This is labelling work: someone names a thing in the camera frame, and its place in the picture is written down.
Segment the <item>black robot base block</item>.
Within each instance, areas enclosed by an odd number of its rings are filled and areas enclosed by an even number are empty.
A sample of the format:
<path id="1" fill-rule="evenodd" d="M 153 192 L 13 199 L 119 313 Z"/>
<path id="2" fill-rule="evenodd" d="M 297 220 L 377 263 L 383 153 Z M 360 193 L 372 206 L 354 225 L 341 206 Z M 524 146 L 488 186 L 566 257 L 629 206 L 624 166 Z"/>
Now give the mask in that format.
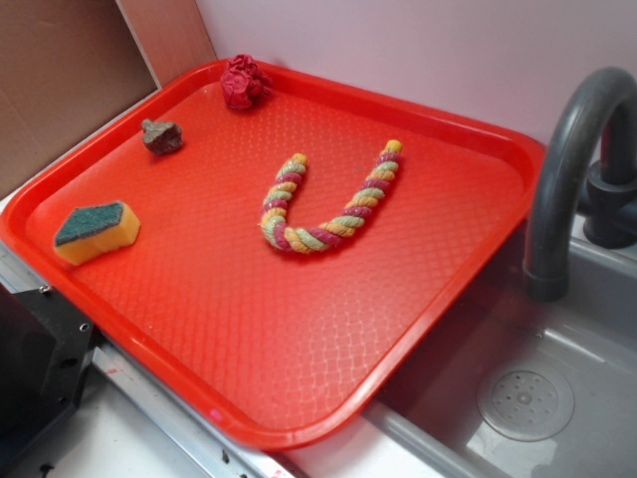
<path id="1" fill-rule="evenodd" d="M 97 331 L 57 291 L 1 289 L 1 469 L 79 408 Z"/>

